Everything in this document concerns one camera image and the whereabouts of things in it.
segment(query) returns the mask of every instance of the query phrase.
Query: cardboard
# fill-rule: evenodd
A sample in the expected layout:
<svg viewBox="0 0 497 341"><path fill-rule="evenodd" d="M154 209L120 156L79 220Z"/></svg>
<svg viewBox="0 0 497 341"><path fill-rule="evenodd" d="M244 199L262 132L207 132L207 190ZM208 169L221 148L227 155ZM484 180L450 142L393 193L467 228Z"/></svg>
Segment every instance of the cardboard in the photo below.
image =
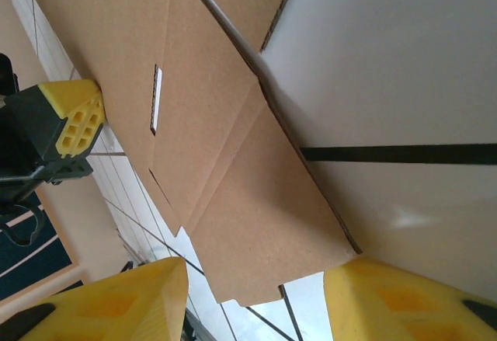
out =
<svg viewBox="0 0 497 341"><path fill-rule="evenodd" d="M200 0L37 0L173 232L182 225L218 301L278 286L356 253L265 100ZM255 50L283 0L214 0ZM162 70L151 131L154 68Z"/></svg>

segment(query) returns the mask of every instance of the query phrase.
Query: yellow plastic block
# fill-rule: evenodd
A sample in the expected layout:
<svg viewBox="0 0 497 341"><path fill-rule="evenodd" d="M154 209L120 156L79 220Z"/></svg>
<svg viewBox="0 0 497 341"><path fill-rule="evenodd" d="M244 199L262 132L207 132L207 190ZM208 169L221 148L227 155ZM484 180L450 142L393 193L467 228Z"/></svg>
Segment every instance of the yellow plastic block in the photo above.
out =
<svg viewBox="0 0 497 341"><path fill-rule="evenodd" d="M187 295L184 259L163 259L47 298L22 341L178 341Z"/></svg>
<svg viewBox="0 0 497 341"><path fill-rule="evenodd" d="M100 88L94 81L48 82L38 85L61 118L68 118L55 148L62 158L74 157L91 145L99 126L105 121Z"/></svg>
<svg viewBox="0 0 497 341"><path fill-rule="evenodd" d="M463 301L497 304L370 259L325 272L325 298L335 341L497 340Z"/></svg>

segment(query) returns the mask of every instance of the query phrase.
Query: white wall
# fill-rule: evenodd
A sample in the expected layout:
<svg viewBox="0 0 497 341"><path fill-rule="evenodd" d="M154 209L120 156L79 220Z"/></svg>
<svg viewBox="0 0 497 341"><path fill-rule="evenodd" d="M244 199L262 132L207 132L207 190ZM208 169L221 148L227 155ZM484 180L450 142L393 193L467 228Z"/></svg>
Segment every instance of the white wall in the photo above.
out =
<svg viewBox="0 0 497 341"><path fill-rule="evenodd" d="M497 0L289 0L264 57L307 146L497 142ZM314 166L366 254L497 300L497 167Z"/></svg>
<svg viewBox="0 0 497 341"><path fill-rule="evenodd" d="M47 76L10 0L0 0L0 18L0 52L11 58L21 89L45 82ZM89 280L99 280L118 273L127 261L116 225L92 176L66 181L59 186L42 185L41 189L61 226L62 231L57 233L68 238L78 266L2 306L0 321L73 284L82 274Z"/></svg>

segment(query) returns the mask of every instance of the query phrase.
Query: cardboard box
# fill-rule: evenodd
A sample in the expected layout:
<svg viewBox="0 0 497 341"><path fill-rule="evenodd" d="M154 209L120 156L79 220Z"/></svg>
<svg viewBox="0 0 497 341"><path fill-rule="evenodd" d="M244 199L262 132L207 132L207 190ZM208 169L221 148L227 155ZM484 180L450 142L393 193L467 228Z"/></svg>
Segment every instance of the cardboard box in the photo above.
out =
<svg viewBox="0 0 497 341"><path fill-rule="evenodd" d="M101 85L110 125L167 225L186 229L218 301L273 301L279 285L356 255L201 0L37 1L80 74ZM214 1L254 50L284 3Z"/></svg>

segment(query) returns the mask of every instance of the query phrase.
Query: beige wall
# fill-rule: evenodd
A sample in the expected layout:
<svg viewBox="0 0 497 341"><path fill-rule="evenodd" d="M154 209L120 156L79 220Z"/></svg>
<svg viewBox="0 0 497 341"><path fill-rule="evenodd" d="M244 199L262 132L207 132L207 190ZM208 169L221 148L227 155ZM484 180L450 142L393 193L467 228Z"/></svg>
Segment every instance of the beige wall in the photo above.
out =
<svg viewBox="0 0 497 341"><path fill-rule="evenodd" d="M0 0L0 52L11 58L21 89L46 81L40 62L10 0ZM75 252L78 265L55 280L0 308L0 321L12 313L80 280L98 280L118 273L127 261L95 180L66 181L59 186L41 186L47 206L57 218L57 233L64 235Z"/></svg>

